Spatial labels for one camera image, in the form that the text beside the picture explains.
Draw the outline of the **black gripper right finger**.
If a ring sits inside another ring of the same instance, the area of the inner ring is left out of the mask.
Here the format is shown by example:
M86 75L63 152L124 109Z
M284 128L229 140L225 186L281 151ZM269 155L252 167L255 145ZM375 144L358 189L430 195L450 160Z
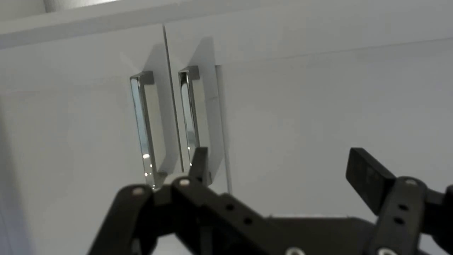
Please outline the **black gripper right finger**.
M376 220L361 255L424 255L422 233L453 253L451 186L434 191L410 175L395 175L362 147L351 147L345 178Z

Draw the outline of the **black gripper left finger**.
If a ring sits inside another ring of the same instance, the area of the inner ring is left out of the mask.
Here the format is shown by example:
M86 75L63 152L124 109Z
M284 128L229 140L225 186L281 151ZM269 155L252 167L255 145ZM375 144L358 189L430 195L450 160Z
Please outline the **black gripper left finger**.
M189 171L153 189L120 188L89 247L89 255L153 255L158 239L174 235L191 255L303 255L294 223L262 218L206 182L205 147L195 150Z

